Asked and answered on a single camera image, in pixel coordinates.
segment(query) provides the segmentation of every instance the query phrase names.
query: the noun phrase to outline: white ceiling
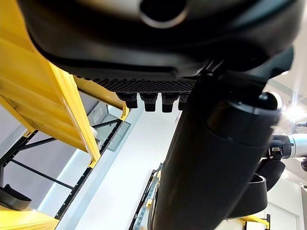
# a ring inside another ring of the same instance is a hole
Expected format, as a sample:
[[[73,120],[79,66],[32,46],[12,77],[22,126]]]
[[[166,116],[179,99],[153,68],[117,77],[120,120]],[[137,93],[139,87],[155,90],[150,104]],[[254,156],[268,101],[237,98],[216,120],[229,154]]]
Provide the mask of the white ceiling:
[[[297,122],[303,122],[307,121],[307,7],[305,7],[304,21],[301,31],[294,42],[294,48],[295,58],[291,70],[287,74],[271,79],[265,91],[277,92],[284,105],[291,101],[293,105],[300,106],[305,115],[298,119]],[[286,116],[282,116],[275,131],[281,133],[290,132],[289,119]],[[298,131],[299,133],[307,133],[307,128],[299,128]],[[293,173],[292,179],[294,181],[307,182],[307,172],[301,169],[300,161],[289,159],[283,162],[286,164],[286,169]]]

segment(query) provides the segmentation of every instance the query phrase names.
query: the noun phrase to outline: yellow wooden shelf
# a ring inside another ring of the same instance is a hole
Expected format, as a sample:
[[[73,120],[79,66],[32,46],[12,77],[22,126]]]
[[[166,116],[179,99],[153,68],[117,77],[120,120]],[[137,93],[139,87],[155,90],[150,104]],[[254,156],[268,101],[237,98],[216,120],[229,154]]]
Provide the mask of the yellow wooden shelf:
[[[123,111],[126,104],[100,85],[74,78],[33,47],[15,0],[0,1],[0,104],[30,135],[36,129],[100,158],[78,89]]]
[[[30,207],[15,211],[0,205],[0,230],[53,230],[58,222]]]
[[[256,217],[255,215],[241,217],[240,220],[242,220],[243,222],[257,222],[257,223],[261,223],[261,224],[265,225],[266,229],[270,229],[270,223],[266,219],[261,219],[259,217]]]

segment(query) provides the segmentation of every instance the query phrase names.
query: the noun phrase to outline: white wall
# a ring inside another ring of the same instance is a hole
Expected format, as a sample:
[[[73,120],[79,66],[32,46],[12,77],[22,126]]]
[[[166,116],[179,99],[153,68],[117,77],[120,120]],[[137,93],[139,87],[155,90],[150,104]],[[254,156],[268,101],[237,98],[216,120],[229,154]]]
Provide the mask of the white wall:
[[[270,204],[296,215],[297,230],[304,230],[304,214],[300,185],[282,177],[268,192],[268,201]]]
[[[216,230],[242,230],[242,221],[237,219],[223,220]]]
[[[268,205],[267,211],[271,215],[271,230],[299,229],[295,214],[272,204]]]
[[[98,100],[84,93],[80,93],[80,96],[87,113],[98,103]],[[10,148],[10,145],[19,138],[23,127],[21,126],[19,128],[20,123],[1,106],[0,118],[1,157]],[[46,138],[49,138],[49,136],[38,132],[29,143]],[[75,151],[75,147],[56,140],[20,151],[14,159],[48,176],[57,178]],[[38,208],[53,185],[53,182],[10,162],[4,168],[4,185],[5,184],[10,184],[13,189],[31,198],[32,202],[30,206],[32,208]]]
[[[304,212],[304,227],[307,230],[307,191],[301,188],[302,200],[303,200],[303,212]]]
[[[108,109],[109,113],[114,116],[119,117],[121,115],[121,111],[119,111],[118,109],[111,107],[108,107]],[[129,133],[134,130],[134,125],[139,119],[142,111],[143,107],[140,106],[139,109],[133,109],[129,113],[126,121],[130,123],[130,128],[128,129],[120,145],[117,147],[116,152],[109,151],[108,149],[104,152],[103,156],[93,169],[92,173],[85,181],[78,195],[75,197],[74,201],[70,205],[66,214],[63,216],[62,220],[57,226],[57,230],[74,230],[76,228],[78,222],[80,221],[90,202],[92,202],[92,199],[94,199],[94,197],[96,197],[99,193],[98,189],[102,181],[104,181],[105,176],[108,175],[109,169],[113,164],[114,160],[117,158],[118,153],[121,152],[123,145],[126,144],[126,139],[129,138]],[[65,182],[69,181],[70,183],[74,183],[73,181],[76,181],[76,179],[80,177],[80,173],[82,173],[87,167],[88,161],[86,160],[86,157],[87,156],[84,155],[84,152],[82,151],[75,153],[73,158],[68,163],[66,169],[63,170],[63,173],[60,175],[60,178]],[[59,188],[55,184],[54,190],[50,191],[50,193],[53,194],[52,197],[57,196],[58,198],[61,198],[61,200],[50,205],[50,202],[52,202],[54,199],[52,199],[51,197],[46,197],[46,205],[41,206],[41,210],[44,210],[47,213],[56,213],[56,210],[58,210],[59,205],[63,203],[63,197],[67,197],[66,194],[60,194],[60,189],[62,188]]]
[[[141,114],[77,230],[128,229],[152,170],[166,157],[176,128],[174,114],[178,114],[176,109],[167,119],[159,110]]]

